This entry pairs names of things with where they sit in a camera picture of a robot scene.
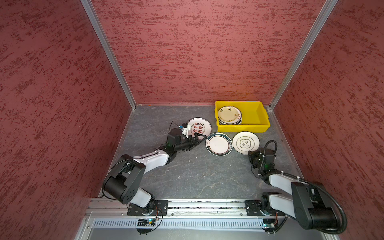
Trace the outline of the white plate flower outline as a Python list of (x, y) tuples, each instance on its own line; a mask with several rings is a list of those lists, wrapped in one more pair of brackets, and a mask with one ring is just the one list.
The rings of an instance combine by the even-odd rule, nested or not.
[(232, 140), (235, 150), (243, 155), (257, 151), (260, 147), (259, 138), (251, 132), (240, 132)]

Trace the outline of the green rim plate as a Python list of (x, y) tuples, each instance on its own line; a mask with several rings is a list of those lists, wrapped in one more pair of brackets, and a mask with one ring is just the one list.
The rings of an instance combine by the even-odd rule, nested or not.
[(217, 157), (227, 156), (233, 149), (231, 138), (223, 133), (212, 133), (207, 137), (206, 148), (208, 152)]

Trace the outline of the cream plate small flowers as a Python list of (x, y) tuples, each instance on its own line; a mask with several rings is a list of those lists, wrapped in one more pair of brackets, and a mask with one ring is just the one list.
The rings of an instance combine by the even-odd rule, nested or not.
[(223, 122), (236, 122), (242, 119), (242, 112), (234, 106), (224, 106), (218, 110), (218, 118)]

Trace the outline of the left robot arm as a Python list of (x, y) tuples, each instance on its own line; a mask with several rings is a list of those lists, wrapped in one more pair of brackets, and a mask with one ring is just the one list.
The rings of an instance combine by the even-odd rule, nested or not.
[(109, 194), (109, 199), (122, 204), (152, 209), (155, 197), (140, 187), (144, 174), (170, 164), (177, 153), (190, 151), (206, 139), (201, 133), (187, 136), (181, 128), (175, 128), (169, 131), (166, 143), (152, 153), (136, 157), (122, 155), (103, 181), (103, 195)]

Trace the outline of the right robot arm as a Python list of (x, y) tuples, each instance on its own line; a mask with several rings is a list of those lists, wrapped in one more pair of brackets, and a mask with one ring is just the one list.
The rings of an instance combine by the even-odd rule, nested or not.
[(251, 170), (266, 184), (286, 194), (265, 192), (258, 201), (246, 201), (248, 215), (261, 214), (278, 217), (284, 214), (305, 230), (318, 230), (327, 234), (339, 234), (346, 228), (346, 214), (340, 204), (321, 184), (275, 169), (276, 152), (249, 151)]

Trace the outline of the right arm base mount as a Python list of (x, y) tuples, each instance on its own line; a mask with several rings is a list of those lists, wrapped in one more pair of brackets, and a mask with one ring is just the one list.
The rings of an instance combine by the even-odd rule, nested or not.
[(246, 200), (245, 209), (249, 217), (271, 216), (273, 214), (265, 200)]

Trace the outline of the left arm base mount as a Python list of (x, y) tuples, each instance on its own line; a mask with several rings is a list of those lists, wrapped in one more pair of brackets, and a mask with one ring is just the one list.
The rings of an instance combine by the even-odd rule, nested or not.
[(128, 216), (166, 216), (168, 211), (168, 200), (150, 200), (144, 207), (129, 203)]

